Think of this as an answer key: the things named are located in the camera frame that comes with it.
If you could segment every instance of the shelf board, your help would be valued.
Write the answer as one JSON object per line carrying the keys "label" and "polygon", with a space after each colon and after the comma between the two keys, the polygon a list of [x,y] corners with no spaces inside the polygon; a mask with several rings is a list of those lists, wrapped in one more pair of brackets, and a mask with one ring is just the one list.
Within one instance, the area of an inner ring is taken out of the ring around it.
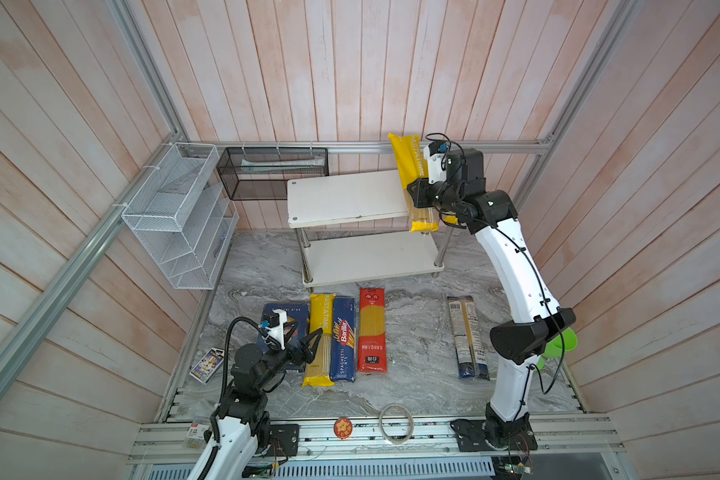
{"label": "shelf board", "polygon": [[314,240],[306,249],[312,283],[335,285],[393,276],[431,274],[438,248],[432,235],[392,232]]}
{"label": "shelf board", "polygon": [[397,170],[288,181],[291,228],[396,216],[408,216]]}

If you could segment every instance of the blue and white pasta package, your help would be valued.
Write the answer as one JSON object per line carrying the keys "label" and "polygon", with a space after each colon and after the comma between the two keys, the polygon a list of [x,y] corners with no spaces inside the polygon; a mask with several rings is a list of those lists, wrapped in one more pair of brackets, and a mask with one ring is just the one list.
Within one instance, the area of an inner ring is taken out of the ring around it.
{"label": "blue and white pasta package", "polygon": [[357,371],[357,335],[355,331],[355,298],[336,296],[333,300],[333,345],[331,380],[354,382]]}

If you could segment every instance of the marble surface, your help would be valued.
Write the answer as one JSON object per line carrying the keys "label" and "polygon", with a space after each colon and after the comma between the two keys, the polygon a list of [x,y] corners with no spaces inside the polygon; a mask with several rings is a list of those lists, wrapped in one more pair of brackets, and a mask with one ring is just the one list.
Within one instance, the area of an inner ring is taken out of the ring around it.
{"label": "marble surface", "polygon": [[[326,238],[367,232],[308,232],[310,238]],[[444,234],[434,234],[441,245]],[[222,273],[211,311],[192,364],[211,347],[223,348],[226,327],[237,316],[259,320],[268,302],[308,302],[301,282],[296,237],[291,233],[242,233],[232,248]],[[481,416],[495,387],[498,354],[490,345],[490,328],[509,320],[504,290],[486,253],[478,242],[457,232],[445,257],[439,278],[429,274],[316,288],[318,293],[354,296],[360,287],[384,288],[386,293],[388,373],[360,376],[354,383],[334,387],[304,387],[303,374],[289,373],[269,394],[273,418],[333,418],[377,416],[390,403],[403,404],[417,416]],[[459,379],[456,354],[446,313],[445,297],[472,295],[478,310],[490,381]],[[238,325],[232,336],[232,354],[256,340],[256,332]],[[547,362],[544,385],[552,379],[556,361]],[[188,378],[174,401],[176,421],[205,418],[211,413],[221,389],[221,371],[207,385]],[[561,373],[552,391],[541,395],[534,375],[529,408],[532,412],[576,411],[578,402]]]}

